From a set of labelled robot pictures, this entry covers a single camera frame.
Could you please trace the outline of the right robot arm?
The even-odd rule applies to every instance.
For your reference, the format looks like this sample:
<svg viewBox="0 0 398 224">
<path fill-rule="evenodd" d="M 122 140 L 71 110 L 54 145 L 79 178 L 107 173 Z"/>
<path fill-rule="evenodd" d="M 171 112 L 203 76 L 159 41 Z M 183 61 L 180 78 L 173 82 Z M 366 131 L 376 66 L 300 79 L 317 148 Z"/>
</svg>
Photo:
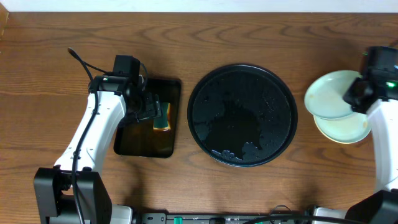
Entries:
<svg viewBox="0 0 398 224">
<path fill-rule="evenodd" d="M 344 96 L 357 112 L 368 117 L 376 162 L 375 193 L 347 211 L 318 207 L 320 223 L 333 221 L 397 223 L 397 80 L 355 81 Z"/>
</svg>

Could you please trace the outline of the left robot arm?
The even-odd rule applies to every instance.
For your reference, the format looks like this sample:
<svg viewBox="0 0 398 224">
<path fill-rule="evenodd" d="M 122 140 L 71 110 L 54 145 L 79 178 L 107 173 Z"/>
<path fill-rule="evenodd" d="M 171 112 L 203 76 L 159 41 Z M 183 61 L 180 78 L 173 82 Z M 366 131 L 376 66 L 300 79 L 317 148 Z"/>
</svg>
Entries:
<svg viewBox="0 0 398 224">
<path fill-rule="evenodd" d="M 135 223 L 134 209 L 113 204 L 101 179 L 104 159 L 121 121 L 160 115 L 158 96 L 142 75 L 97 76 L 83 118 L 51 168 L 39 168 L 34 190 L 41 223 Z"/>
</svg>

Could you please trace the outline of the light blue plate top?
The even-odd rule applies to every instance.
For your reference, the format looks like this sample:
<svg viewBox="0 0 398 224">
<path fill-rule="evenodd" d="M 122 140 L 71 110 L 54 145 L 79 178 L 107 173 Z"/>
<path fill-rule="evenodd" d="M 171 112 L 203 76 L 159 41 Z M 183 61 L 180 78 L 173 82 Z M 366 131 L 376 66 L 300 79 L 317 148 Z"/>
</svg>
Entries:
<svg viewBox="0 0 398 224">
<path fill-rule="evenodd" d="M 318 78 L 307 89 L 304 96 L 306 109 L 321 119 L 342 119 L 353 114 L 343 95 L 355 81 L 361 78 L 359 72 L 338 70 Z"/>
</svg>

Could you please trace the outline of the green yellow sponge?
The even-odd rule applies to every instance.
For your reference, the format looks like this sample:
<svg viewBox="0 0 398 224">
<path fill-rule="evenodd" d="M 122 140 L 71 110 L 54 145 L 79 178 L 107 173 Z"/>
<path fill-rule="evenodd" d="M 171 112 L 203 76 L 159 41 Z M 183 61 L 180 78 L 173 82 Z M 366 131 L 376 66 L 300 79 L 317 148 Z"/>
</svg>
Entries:
<svg viewBox="0 0 398 224">
<path fill-rule="evenodd" d="M 164 102 L 160 104 L 162 115 L 154 120 L 153 129 L 155 131 L 171 130 L 170 124 L 170 103 Z"/>
</svg>

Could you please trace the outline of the light blue plate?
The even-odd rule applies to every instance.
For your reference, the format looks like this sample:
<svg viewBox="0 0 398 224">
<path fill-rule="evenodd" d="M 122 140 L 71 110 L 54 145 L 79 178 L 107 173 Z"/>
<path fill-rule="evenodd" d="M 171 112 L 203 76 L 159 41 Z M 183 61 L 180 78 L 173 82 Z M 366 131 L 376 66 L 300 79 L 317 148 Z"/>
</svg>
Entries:
<svg viewBox="0 0 398 224">
<path fill-rule="evenodd" d="M 354 113 L 341 119 L 322 119 L 313 116 L 315 125 L 328 139 L 341 144 L 352 144 L 364 139 L 371 131 L 365 114 Z"/>
<path fill-rule="evenodd" d="M 321 119 L 342 119 L 353 114 L 343 95 L 355 81 L 361 78 L 359 72 L 338 70 L 318 78 L 307 89 L 304 96 L 306 109 Z"/>
</svg>

